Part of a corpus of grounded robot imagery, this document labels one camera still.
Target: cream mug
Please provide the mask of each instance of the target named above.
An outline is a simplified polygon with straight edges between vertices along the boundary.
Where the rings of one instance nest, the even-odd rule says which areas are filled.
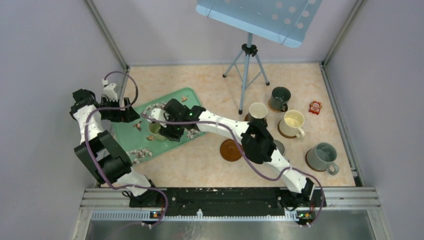
[[[305,137],[305,131],[302,126],[305,123],[305,117],[300,111],[289,110],[284,114],[283,119],[278,123],[278,132],[285,138],[301,139]]]

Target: mug handle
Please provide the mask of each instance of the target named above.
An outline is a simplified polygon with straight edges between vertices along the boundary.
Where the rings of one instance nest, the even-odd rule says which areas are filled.
[[[298,139],[303,139],[305,137],[305,131],[301,127],[299,127],[298,130],[299,130],[299,133],[296,134],[296,137]]]
[[[281,109],[281,112],[287,112],[287,110],[289,110],[289,106],[287,106],[287,103],[284,103],[283,105],[282,105],[282,109]]]
[[[330,162],[330,164],[327,166],[327,173],[329,173],[330,175],[336,175],[339,173],[339,166],[337,166],[337,164],[335,164],[334,162]]]

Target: cup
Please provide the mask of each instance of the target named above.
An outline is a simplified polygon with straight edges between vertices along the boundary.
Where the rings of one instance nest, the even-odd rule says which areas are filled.
[[[284,157],[286,155],[286,148],[284,147],[284,144],[278,140],[274,140],[274,143],[281,155]]]
[[[149,123],[148,124],[148,131],[150,132],[150,135],[153,136],[153,139],[159,142],[166,141],[168,138],[166,136],[162,136],[159,134],[159,130],[161,129],[161,125],[159,123]]]
[[[249,107],[249,113],[247,114],[247,121],[253,122],[253,121],[261,121],[263,124],[265,124],[265,127],[268,127],[267,123],[267,115],[268,115],[268,108],[265,106],[265,104],[260,102],[255,102]]]
[[[286,112],[289,109],[287,103],[291,97],[292,94],[287,88],[278,86],[272,90],[271,98],[268,101],[268,106],[274,112]]]
[[[339,166],[334,162],[336,158],[336,149],[329,143],[321,142],[307,152],[306,164],[317,172],[327,171],[330,175],[336,175],[339,172]]]
[[[301,139],[305,132],[301,128],[305,123],[305,117],[300,111],[290,110],[284,114],[284,118],[278,123],[278,132],[285,138]]]

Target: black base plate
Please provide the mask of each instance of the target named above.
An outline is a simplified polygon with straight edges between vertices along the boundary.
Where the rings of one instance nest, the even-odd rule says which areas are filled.
[[[167,216],[195,216],[201,209],[204,216],[283,216],[285,207],[309,207],[311,201],[301,201],[286,188],[280,187],[216,187],[216,188],[160,188],[168,198]],[[144,201],[143,195],[131,197],[131,208],[162,207],[165,202],[158,192],[157,201],[152,204]],[[312,195],[315,206],[321,204],[321,190],[316,189]]]

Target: music stand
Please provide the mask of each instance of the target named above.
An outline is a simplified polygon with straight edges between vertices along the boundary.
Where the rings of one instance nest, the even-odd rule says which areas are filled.
[[[259,75],[263,74],[269,85],[258,49],[252,45],[253,34],[285,45],[298,48],[305,39],[306,32],[322,0],[197,0],[196,11],[208,18],[248,32],[247,43],[222,75],[225,78],[233,66],[241,78],[241,99],[238,114],[243,113],[245,91]],[[245,52],[243,77],[236,65]],[[260,72],[247,83],[250,56],[256,57]]]

